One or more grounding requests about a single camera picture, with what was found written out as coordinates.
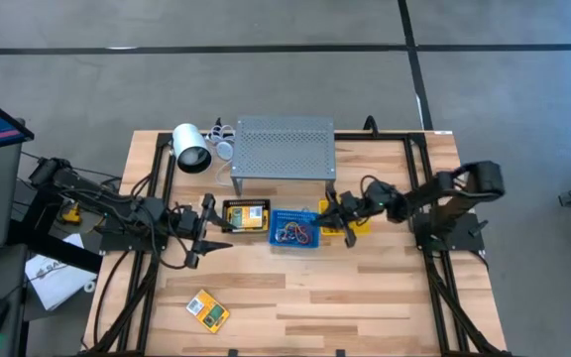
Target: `perforated metal platform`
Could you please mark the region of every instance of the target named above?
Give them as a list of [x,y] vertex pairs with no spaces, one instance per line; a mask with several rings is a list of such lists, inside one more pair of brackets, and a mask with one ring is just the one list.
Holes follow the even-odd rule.
[[336,179],[334,121],[243,116],[237,120],[231,179]]

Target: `blue plastic basket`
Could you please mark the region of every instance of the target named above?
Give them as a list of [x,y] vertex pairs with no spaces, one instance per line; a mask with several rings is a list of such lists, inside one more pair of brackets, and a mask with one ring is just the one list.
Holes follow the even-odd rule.
[[[318,248],[320,228],[311,224],[316,216],[318,214],[314,212],[273,209],[270,216],[270,236],[268,241],[274,246],[281,247]],[[306,244],[301,244],[296,239],[277,240],[277,232],[284,229],[290,222],[295,222],[305,230],[305,233],[309,236],[309,241]]]

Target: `wooden table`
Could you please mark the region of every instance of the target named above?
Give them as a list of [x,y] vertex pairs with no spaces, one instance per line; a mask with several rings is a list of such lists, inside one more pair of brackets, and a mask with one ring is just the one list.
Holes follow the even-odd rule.
[[[122,193],[128,193],[150,171],[158,134],[134,133]],[[434,172],[460,165],[452,135],[425,135]],[[216,160],[210,170],[199,175],[176,170],[171,202],[198,205],[201,197],[211,192],[220,212],[224,199],[235,198],[233,187],[215,183],[220,165]],[[419,160],[416,165],[423,179]],[[337,141],[336,166],[338,192],[349,189],[360,195],[363,175],[391,182],[400,191],[410,189],[400,142]],[[157,196],[162,196],[164,176]],[[245,198],[269,198],[272,208],[284,209],[316,209],[323,192],[323,182],[318,181],[248,180],[244,187]],[[211,227],[208,240],[230,242],[235,247],[202,258],[197,270],[161,267],[148,355],[222,355],[229,348],[242,355],[331,355],[336,349],[346,349],[348,355],[439,355],[424,263],[407,224],[392,224],[379,215],[372,219],[372,234],[360,236],[354,248],[347,249],[342,237],[322,237],[316,250],[276,249],[268,244],[266,234],[222,234],[218,227]],[[101,313],[101,331],[125,303],[133,255],[125,259],[111,282]],[[112,253],[103,260],[84,337],[88,345],[92,345],[100,291],[119,256]],[[183,261],[177,242],[170,240],[164,258],[171,264]],[[491,343],[505,349],[486,268],[470,253],[454,252],[451,258],[464,309]],[[207,331],[185,309],[200,289],[231,311],[217,334]],[[445,314],[450,344],[455,348],[447,307]],[[139,324],[137,310],[129,349],[135,348]]]

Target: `gray floor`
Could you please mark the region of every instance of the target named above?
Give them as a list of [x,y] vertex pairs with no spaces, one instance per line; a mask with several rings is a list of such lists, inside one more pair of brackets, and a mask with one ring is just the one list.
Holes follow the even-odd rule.
[[[416,42],[571,43],[571,2],[410,0]],[[392,0],[0,0],[0,47],[402,43]],[[463,161],[503,166],[491,280],[510,350],[571,356],[571,52],[420,53],[431,117]],[[355,129],[419,129],[407,56],[0,56],[0,106],[28,119],[25,150],[122,172],[131,132],[208,128],[243,114],[330,115]],[[24,161],[26,177],[32,162]],[[33,322],[30,356],[73,353],[89,296]]]

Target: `black floor stripe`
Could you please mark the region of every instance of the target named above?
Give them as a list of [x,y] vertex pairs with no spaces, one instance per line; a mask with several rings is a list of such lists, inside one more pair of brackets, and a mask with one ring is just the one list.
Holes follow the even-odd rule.
[[251,45],[120,48],[0,49],[1,55],[180,55],[180,54],[279,54],[279,53],[376,53],[403,52],[405,45]]
[[525,52],[571,51],[571,44],[417,45],[419,52]]
[[433,121],[431,120],[431,111],[428,108],[428,99],[426,98],[426,88],[424,87],[424,79],[422,78],[422,69],[420,61],[415,50],[415,39],[413,38],[413,28],[411,27],[411,18],[408,15],[408,7],[406,0],[398,0],[400,9],[400,17],[402,18],[402,30],[406,40],[406,50],[408,54],[408,63],[411,67],[411,77],[413,78],[413,89],[418,99],[418,107],[420,119],[422,121],[422,129],[433,130]]

